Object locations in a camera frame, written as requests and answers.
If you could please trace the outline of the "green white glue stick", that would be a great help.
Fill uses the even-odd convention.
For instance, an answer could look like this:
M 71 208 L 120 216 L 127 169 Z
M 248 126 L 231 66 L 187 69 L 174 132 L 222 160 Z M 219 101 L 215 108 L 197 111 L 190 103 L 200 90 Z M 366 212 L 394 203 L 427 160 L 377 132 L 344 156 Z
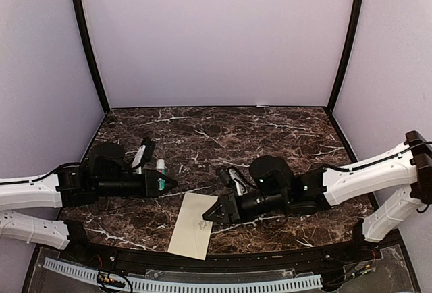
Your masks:
M 156 170 L 160 173 L 165 175 L 166 174 L 166 168 L 165 168 L 165 160 L 164 159 L 158 159 L 156 162 Z M 158 179 L 159 184 L 159 191 L 165 190 L 165 179 L 159 178 Z

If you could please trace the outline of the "cream paper envelope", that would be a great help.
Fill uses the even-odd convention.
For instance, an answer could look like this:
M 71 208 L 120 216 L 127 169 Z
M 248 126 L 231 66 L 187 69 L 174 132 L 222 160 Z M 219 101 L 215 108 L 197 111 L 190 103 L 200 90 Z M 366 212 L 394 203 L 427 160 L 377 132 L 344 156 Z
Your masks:
M 216 203 L 216 196 L 187 192 L 184 195 L 167 252 L 204 261 L 213 223 L 203 213 Z

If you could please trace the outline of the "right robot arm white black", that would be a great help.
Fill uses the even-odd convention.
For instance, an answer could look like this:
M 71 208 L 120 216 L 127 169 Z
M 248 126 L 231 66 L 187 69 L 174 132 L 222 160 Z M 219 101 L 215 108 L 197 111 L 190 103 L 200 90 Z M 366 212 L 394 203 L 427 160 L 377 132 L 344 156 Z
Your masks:
M 232 192 L 220 196 L 205 211 L 206 221 L 245 223 L 273 211 L 287 216 L 326 211 L 357 196 L 385 188 L 397 190 L 370 216 L 354 227 L 354 239 L 344 248 L 345 257 L 360 261 L 411 213 L 431 206 L 431 142 L 415 130 L 387 152 L 343 167 L 324 165 L 295 175 L 281 157 L 256 158 L 248 168 L 252 182 L 234 167 L 222 167 L 217 175 Z M 251 185 L 253 191 L 247 191 Z

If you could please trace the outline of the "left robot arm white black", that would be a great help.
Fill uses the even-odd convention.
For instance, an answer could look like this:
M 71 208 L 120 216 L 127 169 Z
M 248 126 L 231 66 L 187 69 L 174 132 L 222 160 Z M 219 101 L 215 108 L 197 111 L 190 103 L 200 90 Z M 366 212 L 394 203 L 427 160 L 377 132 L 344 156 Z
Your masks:
M 84 163 L 65 163 L 46 174 L 1 180 L 1 237 L 68 250 L 81 263 L 95 258 L 79 221 L 50 221 L 20 213 L 36 207 L 67 208 L 100 198 L 157 198 L 178 183 L 160 169 L 147 169 L 155 142 L 145 138 L 131 162 L 124 148 L 104 142 Z

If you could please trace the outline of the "black front table rail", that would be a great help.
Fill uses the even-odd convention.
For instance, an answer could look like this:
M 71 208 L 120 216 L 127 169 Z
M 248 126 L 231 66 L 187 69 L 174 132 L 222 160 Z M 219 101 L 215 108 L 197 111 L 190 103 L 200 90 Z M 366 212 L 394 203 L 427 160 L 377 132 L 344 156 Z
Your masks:
M 279 252 L 207 255 L 199 260 L 173 255 L 116 248 L 75 240 L 60 252 L 60 257 L 84 266 L 101 266 L 104 270 L 123 273 L 146 273 L 150 269 L 162 271 L 247 272 L 295 269 L 295 271 L 333 271 L 342 266 L 368 261 L 381 256 L 378 243 L 361 241 L 355 235 L 351 241 L 338 244 L 283 250 Z

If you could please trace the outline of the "left black frame post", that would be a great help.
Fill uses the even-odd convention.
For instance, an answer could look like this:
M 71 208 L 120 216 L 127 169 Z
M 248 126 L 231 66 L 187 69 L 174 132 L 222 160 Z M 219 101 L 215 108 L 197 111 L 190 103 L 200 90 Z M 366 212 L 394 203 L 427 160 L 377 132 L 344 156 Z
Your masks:
M 92 78 L 92 83 L 94 85 L 94 89 L 96 90 L 97 97 L 103 113 L 107 115 L 110 111 L 110 105 L 108 102 L 108 98 L 103 87 L 103 82 L 101 79 L 101 75 L 99 73 L 99 69 L 97 67 L 97 61 L 95 57 L 95 53 L 93 51 L 92 42 L 90 39 L 90 34 L 88 31 L 88 26 L 86 22 L 86 15 L 84 13 L 84 4 L 83 0 L 72 0 L 74 13 L 76 17 L 76 23 L 78 26 L 78 32 L 80 34 L 80 39 L 82 42 L 82 47 L 84 50 L 86 62 L 88 64 L 88 68 L 90 71 L 90 76 Z

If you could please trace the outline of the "black frame post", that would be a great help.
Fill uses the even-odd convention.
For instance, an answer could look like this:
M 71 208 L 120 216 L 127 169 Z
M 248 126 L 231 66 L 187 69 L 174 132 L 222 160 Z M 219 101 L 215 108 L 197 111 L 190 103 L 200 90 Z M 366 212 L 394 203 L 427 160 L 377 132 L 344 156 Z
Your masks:
M 342 49 L 340 62 L 335 75 L 333 87 L 331 89 L 329 100 L 326 106 L 326 112 L 328 115 L 333 115 L 335 106 L 337 104 L 342 89 L 346 71 L 348 69 L 348 64 L 352 53 L 352 48 L 354 45 L 354 40 L 355 40 L 356 31 L 358 27 L 358 21 L 360 19 L 362 1 L 363 0 L 352 0 L 352 8 L 350 11 L 350 17 L 349 17 L 348 27 L 346 31 L 345 40 L 344 40 L 344 46 Z
M 97 97 L 103 113 L 107 115 L 110 111 L 110 105 L 108 102 L 108 98 L 103 87 L 103 82 L 101 79 L 101 75 L 99 73 L 99 69 L 97 67 L 97 61 L 95 57 L 95 53 L 93 51 L 92 42 L 90 39 L 90 34 L 88 31 L 88 26 L 86 22 L 86 15 L 84 13 L 84 4 L 83 0 L 72 0 L 74 13 L 76 17 L 76 23 L 78 26 L 78 32 L 80 34 L 80 39 L 82 42 L 82 47 L 84 50 L 86 62 L 88 64 L 88 68 L 90 71 L 90 76 L 92 78 L 92 83 L 94 85 L 94 89 L 96 90 Z

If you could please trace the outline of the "right black frame post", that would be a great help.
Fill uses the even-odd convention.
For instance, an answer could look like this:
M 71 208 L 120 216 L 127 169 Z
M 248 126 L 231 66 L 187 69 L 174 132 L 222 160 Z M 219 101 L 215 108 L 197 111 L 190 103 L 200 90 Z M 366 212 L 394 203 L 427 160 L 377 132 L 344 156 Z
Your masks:
M 362 1 L 363 0 L 352 0 L 352 8 L 350 11 L 350 17 L 349 17 L 348 27 L 346 31 L 345 40 L 344 40 L 344 46 L 342 49 L 340 62 L 335 75 L 333 87 L 331 89 L 329 100 L 326 106 L 326 112 L 328 115 L 333 115 L 335 106 L 337 104 L 342 89 L 346 71 L 348 69 L 348 64 L 352 53 L 352 48 L 354 45 L 354 40 L 355 40 L 356 31 L 358 27 L 358 21 L 360 19 Z

